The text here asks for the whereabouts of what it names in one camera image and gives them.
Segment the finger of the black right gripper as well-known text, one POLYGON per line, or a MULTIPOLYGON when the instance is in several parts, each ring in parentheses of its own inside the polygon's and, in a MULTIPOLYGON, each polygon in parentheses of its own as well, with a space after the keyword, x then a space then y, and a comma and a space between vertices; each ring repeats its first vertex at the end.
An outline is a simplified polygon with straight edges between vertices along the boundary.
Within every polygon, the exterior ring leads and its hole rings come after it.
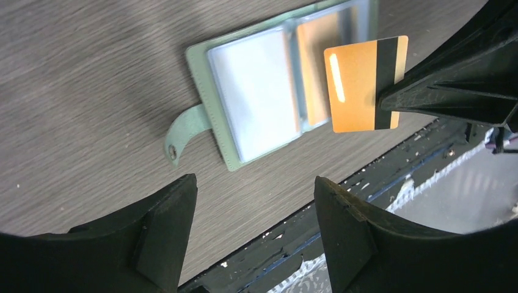
POLYGON ((517 1, 488 1, 378 106, 517 129, 517 1))

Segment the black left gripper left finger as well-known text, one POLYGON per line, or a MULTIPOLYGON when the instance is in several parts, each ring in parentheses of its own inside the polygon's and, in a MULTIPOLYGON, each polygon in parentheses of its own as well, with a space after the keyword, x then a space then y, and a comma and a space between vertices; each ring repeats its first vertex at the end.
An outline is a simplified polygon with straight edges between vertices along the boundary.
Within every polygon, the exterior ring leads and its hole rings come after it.
POLYGON ((187 174, 65 234, 1 234, 1 291, 176 292, 196 202, 187 174))

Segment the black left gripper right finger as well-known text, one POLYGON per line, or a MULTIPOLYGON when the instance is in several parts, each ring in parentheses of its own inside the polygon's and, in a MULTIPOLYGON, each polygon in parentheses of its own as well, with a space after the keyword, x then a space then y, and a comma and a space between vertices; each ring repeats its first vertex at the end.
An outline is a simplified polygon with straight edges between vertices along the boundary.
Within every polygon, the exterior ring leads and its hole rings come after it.
POLYGON ((399 217, 316 177, 333 292, 516 292, 517 221, 455 234, 399 217))

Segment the gold black stripe credit card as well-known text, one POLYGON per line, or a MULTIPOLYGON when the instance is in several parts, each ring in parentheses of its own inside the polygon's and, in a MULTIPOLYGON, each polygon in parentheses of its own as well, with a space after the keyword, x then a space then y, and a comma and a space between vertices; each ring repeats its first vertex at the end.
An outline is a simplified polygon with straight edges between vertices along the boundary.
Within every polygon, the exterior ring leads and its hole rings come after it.
POLYGON ((399 112, 381 109, 381 93, 403 79, 406 35, 324 50, 335 133, 395 129, 399 112))

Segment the mint green card holder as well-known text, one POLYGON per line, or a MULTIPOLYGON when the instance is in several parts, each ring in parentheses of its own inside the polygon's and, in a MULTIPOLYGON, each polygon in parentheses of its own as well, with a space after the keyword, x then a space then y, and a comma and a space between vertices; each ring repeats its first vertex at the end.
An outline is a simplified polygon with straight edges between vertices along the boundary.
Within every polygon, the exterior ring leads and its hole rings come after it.
POLYGON ((212 130, 235 171, 327 123, 307 120, 296 28, 334 12, 339 45, 375 38, 377 1, 321 1, 190 46, 186 61, 201 103, 171 124, 164 141, 169 162, 178 165, 188 142, 212 130))

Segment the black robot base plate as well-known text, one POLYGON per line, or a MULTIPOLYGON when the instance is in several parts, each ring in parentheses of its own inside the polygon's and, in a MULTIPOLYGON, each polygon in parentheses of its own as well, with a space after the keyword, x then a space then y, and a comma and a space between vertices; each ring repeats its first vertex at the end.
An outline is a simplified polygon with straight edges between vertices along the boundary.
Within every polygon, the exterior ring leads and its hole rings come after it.
POLYGON ((376 252, 357 203, 390 211, 484 149, 487 126, 433 121, 180 287, 180 292, 330 292, 376 252))

